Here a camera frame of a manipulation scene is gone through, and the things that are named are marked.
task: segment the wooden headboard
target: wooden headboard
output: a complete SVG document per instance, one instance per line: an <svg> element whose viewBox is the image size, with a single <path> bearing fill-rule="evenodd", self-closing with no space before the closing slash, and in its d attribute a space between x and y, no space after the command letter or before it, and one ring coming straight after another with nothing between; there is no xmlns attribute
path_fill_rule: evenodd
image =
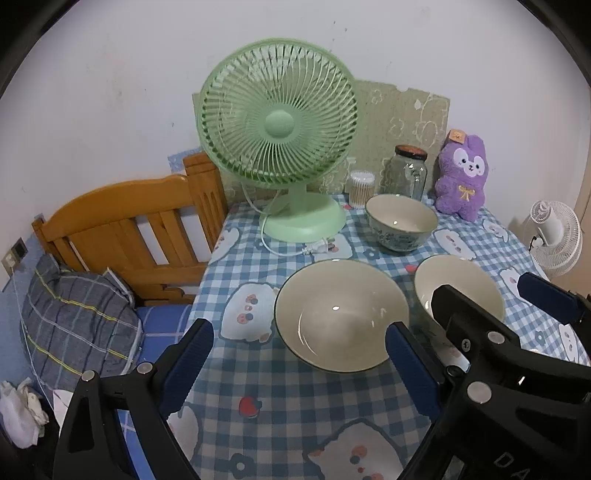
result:
<svg viewBox="0 0 591 480"><path fill-rule="evenodd" d="M213 250L228 206L219 171L205 153L186 157L183 163L186 176L92 190L48 221L36 219L33 230L46 252L76 271L86 270L80 256L94 273L111 268L149 303L190 303L194 296L169 285L199 285L207 263L197 260L178 209L195 208ZM148 218L168 265L154 261L135 221L140 215Z"/></svg>

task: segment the table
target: table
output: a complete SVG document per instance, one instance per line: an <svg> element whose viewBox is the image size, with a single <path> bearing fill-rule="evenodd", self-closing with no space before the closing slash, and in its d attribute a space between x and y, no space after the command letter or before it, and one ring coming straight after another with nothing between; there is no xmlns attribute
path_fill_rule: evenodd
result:
<svg viewBox="0 0 591 480"><path fill-rule="evenodd" d="M428 257L471 259L496 282L505 323L521 345L588 365L570 327L518 296L517 278L540 274L527 249L482 208L475 223L438 214L439 226L410 255L395 255L375 241L364 210L348 210L347 223L328 254L277 257L261 244L258 215L234 205L203 276L190 320L213 323L212 352L187 398L199 425L191 464L204 480L256 478L395 479L426 434L391 362L358 374L331 374L299 360L273 324L273 304L286 279L314 261L353 258L390 274L413 318L421 313L413 273ZM433 207L433 201L425 198ZM271 241L289 254L303 245Z"/></svg>

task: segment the pillow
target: pillow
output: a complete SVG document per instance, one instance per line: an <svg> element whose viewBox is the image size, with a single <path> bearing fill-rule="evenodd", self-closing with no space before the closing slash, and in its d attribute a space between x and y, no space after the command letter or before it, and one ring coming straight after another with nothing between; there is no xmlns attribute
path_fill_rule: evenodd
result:
<svg viewBox="0 0 591 480"><path fill-rule="evenodd" d="M50 254L35 268L22 324L25 350L52 405L51 392L74 391L85 370L127 373L142 340L128 294L112 278L70 271Z"/></svg>

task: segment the purple plush toy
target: purple plush toy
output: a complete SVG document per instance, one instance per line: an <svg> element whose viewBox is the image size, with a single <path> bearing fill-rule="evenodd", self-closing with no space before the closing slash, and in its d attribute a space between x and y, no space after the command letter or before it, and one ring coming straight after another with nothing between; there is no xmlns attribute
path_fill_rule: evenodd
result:
<svg viewBox="0 0 591 480"><path fill-rule="evenodd" d="M457 213L464 220L475 222L484 205L488 176L484 142L477 135L467 135L463 144L448 140L439 154L439 167L435 207L441 213Z"/></svg>

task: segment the metal bolt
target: metal bolt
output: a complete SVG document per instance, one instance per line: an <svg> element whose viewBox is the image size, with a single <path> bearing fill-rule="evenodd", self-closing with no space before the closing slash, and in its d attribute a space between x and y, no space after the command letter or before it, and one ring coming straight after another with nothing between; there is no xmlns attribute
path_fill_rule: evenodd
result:
<svg viewBox="0 0 591 480"><path fill-rule="evenodd" d="M448 365L445 370L447 374L452 378L460 378L464 375L464 370L462 370L457 365Z"/></svg>
<svg viewBox="0 0 591 480"><path fill-rule="evenodd" d="M152 364L150 362L142 362L138 365L138 373L145 375L152 371Z"/></svg>
<svg viewBox="0 0 591 480"><path fill-rule="evenodd" d="M87 370L82 374L82 380L89 382L95 377L95 373L92 370Z"/></svg>
<svg viewBox="0 0 591 480"><path fill-rule="evenodd" d="M488 332L486 335L492 343L500 345L505 342L505 337L499 332Z"/></svg>
<svg viewBox="0 0 591 480"><path fill-rule="evenodd" d="M492 390L484 382L472 382L466 389L470 400L476 403L486 403L492 398Z"/></svg>

